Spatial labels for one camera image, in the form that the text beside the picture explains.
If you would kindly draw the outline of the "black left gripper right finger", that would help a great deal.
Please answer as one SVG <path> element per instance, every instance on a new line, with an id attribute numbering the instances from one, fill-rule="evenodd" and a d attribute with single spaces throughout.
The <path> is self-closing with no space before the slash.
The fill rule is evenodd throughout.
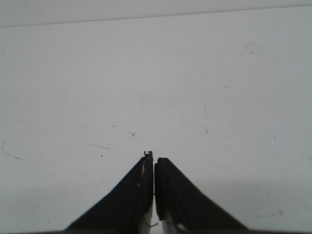
<path id="1" fill-rule="evenodd" d="M 168 158 L 155 164 L 156 212 L 165 231 L 246 231 L 205 196 Z"/>

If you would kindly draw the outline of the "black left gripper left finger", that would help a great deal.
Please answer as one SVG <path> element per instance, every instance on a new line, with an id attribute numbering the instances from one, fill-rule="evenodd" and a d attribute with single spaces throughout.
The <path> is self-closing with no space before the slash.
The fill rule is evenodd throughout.
<path id="1" fill-rule="evenodd" d="M 154 196 L 153 153 L 147 151 L 122 180 L 66 231 L 150 231 Z"/>

